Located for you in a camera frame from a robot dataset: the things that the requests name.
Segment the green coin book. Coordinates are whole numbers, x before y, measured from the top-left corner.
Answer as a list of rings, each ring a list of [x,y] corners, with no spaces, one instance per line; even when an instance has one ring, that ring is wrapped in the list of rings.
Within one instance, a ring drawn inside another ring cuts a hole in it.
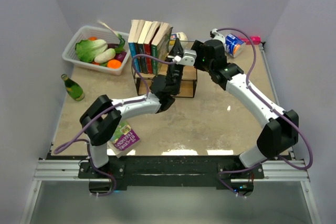
[[[152,56],[156,59],[163,60],[169,49],[170,37],[173,26],[169,23],[162,23],[158,32],[152,40]]]

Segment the red patterned book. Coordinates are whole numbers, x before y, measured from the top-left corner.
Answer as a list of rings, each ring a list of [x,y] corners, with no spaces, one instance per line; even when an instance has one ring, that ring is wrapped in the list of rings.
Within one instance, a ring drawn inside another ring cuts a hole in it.
[[[152,55],[152,47],[151,43],[152,40],[154,39],[156,33],[158,32],[158,29],[161,25],[161,22],[154,21],[152,22],[150,29],[146,35],[145,41],[144,41],[144,51],[146,55]],[[152,60],[150,58],[146,58],[146,74],[152,74]]]

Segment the Little Women book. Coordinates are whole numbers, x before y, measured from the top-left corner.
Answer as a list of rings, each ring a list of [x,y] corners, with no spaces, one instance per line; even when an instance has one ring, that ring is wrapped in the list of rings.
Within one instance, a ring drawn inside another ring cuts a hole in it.
[[[142,31],[140,33],[140,37],[138,39],[138,53],[139,54],[146,54],[150,55],[151,54],[151,49],[150,49],[150,43],[147,42],[146,37],[148,34],[151,34],[151,27],[152,27],[153,22],[151,21],[145,21],[144,25],[142,27]],[[139,63],[139,68],[141,73],[148,74],[150,70],[150,63],[149,59],[146,57],[140,57],[138,59]]]

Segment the dark Edward Tulane book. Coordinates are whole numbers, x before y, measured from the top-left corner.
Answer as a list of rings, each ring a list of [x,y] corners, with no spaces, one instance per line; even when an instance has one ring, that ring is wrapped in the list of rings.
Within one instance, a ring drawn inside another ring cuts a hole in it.
[[[148,22],[146,20],[139,20],[139,25],[135,36],[135,46],[137,54],[144,54],[144,40],[148,32]],[[139,57],[138,59],[140,73],[146,72],[146,60],[144,57]]]

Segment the blue 26-storey treehouse book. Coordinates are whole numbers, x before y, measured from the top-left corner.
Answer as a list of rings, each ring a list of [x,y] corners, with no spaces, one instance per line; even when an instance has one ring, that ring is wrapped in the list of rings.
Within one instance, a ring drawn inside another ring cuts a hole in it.
[[[137,33],[138,25],[139,25],[138,19],[131,20],[131,29],[130,29],[129,37],[128,37],[128,45],[129,45],[131,57],[133,60],[134,69],[139,72],[140,71],[139,63],[138,63],[138,60],[135,59],[135,55],[137,54],[136,46],[135,46],[135,36]]]

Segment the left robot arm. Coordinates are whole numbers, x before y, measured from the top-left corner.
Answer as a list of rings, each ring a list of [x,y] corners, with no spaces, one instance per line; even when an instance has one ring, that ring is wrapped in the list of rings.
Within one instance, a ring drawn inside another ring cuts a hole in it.
[[[112,139],[120,122],[139,115],[164,112],[174,103],[174,97],[181,88],[183,53],[181,42],[176,39],[170,51],[173,58],[164,61],[168,65],[166,75],[156,75],[147,94],[113,100],[107,95],[101,95],[81,116],[79,122],[89,139],[90,171],[97,178],[108,174],[107,142]]]

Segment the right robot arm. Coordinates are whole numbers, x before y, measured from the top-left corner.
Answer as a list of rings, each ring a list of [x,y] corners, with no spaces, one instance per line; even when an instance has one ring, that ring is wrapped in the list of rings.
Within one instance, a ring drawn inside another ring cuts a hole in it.
[[[239,162],[234,165],[237,177],[246,178],[252,173],[254,165],[298,143],[298,132],[294,128],[299,123],[298,114],[294,110],[285,111],[247,82],[243,70],[227,61],[221,41],[197,40],[191,49],[196,52],[194,67],[208,72],[211,80],[238,99],[262,127],[256,145],[239,155]]]

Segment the white cartoon mug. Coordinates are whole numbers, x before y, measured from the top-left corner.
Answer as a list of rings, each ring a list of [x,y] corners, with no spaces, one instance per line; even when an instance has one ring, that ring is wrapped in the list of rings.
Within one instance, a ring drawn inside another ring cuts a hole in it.
[[[177,38],[180,40],[180,43],[181,43],[183,48],[185,48],[187,46],[188,38],[183,32],[171,33],[170,43],[169,43],[169,48],[170,49],[174,46]]]

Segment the pink stapler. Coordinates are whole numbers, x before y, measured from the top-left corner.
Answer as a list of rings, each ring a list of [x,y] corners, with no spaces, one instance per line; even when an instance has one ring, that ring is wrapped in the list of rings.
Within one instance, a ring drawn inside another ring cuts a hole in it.
[[[244,41],[247,45],[259,45],[261,44],[261,38],[259,36],[251,36],[249,38],[242,38],[242,41]]]

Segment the toy spring onion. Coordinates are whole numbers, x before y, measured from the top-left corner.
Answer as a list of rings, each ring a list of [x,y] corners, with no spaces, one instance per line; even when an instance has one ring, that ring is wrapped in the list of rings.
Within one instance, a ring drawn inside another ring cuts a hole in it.
[[[114,50],[117,54],[122,53],[125,51],[125,39],[122,37],[121,34],[113,30],[111,27],[109,27],[106,23],[102,22],[101,20],[97,20],[97,23],[102,25],[104,28],[112,32],[114,37],[119,41],[118,45],[114,47]]]

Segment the purple toy eggplant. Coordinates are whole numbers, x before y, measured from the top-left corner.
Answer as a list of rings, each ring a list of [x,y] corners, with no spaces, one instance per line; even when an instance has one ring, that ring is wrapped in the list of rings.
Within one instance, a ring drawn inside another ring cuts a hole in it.
[[[114,59],[118,60],[119,62],[123,62],[124,59],[125,59],[125,57],[126,57],[126,55],[127,55],[127,52],[126,51],[122,51],[122,52],[116,54],[115,57],[114,57]]]

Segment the orange toy fruit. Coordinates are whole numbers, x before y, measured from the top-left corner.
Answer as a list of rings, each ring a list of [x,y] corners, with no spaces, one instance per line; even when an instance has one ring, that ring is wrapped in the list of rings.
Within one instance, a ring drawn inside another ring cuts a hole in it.
[[[112,59],[110,61],[108,61],[107,63],[107,67],[111,68],[111,69],[119,69],[122,65],[122,62],[116,60],[116,59]]]

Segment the white toy radish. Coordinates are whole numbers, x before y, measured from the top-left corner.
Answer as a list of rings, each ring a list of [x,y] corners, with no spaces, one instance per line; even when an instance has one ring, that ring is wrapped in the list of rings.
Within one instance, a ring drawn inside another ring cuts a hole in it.
[[[94,62],[98,64],[106,63],[112,60],[116,55],[116,52],[113,48],[109,48],[106,51],[100,53],[94,58]]]

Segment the purple 117-storey treehouse book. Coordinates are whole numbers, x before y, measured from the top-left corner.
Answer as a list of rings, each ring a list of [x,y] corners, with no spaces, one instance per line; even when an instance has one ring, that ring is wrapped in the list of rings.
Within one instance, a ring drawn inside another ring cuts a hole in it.
[[[131,128],[127,121],[119,123],[112,138],[107,142],[107,154],[117,158],[126,156],[138,144],[140,138]]]

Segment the toy cabbage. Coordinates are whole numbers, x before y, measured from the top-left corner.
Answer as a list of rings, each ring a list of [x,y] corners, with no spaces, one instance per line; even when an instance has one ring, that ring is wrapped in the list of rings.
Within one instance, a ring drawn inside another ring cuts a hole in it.
[[[75,45],[75,52],[78,59],[82,62],[91,63],[100,53],[106,51],[108,44],[103,39],[81,40]]]

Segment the green glass bottle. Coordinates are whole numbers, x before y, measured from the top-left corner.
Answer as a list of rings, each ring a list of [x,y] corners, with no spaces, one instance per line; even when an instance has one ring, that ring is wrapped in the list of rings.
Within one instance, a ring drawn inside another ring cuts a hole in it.
[[[62,74],[61,79],[65,84],[67,93],[72,99],[81,101],[85,98],[85,93],[78,83],[71,80],[66,74]]]

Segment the white plastic basket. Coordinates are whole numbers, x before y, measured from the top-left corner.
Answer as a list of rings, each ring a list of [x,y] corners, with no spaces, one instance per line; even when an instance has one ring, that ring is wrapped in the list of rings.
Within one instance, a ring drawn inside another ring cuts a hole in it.
[[[131,58],[128,34],[83,26],[72,37],[62,58],[75,66],[119,76]]]

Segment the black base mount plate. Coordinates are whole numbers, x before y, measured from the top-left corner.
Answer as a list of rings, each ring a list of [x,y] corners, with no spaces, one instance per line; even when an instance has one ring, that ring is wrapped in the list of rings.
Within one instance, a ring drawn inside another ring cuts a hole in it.
[[[235,189],[252,189],[254,179],[263,179],[262,165],[245,171],[232,156],[111,156],[103,172],[94,171],[89,162],[80,164],[78,177],[89,179],[92,191],[106,191],[108,175],[116,180],[116,190],[128,187],[215,187],[225,189],[233,180]]]

